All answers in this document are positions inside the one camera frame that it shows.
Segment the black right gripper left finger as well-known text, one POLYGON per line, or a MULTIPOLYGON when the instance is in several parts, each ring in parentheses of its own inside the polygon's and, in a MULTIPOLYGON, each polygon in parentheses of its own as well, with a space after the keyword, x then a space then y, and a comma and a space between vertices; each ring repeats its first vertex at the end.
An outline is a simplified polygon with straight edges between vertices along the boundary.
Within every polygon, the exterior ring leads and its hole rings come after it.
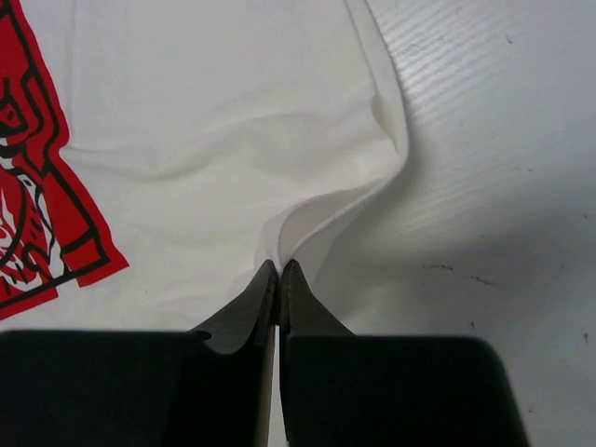
POLYGON ((3 332, 2 444, 265 444, 277 282, 264 262, 186 332, 3 332))

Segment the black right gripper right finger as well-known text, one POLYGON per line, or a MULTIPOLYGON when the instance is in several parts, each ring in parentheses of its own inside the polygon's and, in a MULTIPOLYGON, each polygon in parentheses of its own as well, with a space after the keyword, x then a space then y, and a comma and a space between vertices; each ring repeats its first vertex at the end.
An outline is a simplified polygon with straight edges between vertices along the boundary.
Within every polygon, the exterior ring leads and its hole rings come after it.
POLYGON ((356 335, 290 261, 279 283, 279 384, 291 446, 525 446, 505 368, 462 336, 356 335))

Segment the white t-shirt red print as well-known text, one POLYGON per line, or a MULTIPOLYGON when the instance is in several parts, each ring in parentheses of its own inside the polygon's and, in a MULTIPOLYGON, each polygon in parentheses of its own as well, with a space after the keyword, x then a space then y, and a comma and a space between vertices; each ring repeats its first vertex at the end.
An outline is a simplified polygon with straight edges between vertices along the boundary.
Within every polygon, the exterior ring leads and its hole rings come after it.
POLYGON ((5 1, 1 327, 189 329, 407 149, 364 1, 5 1))

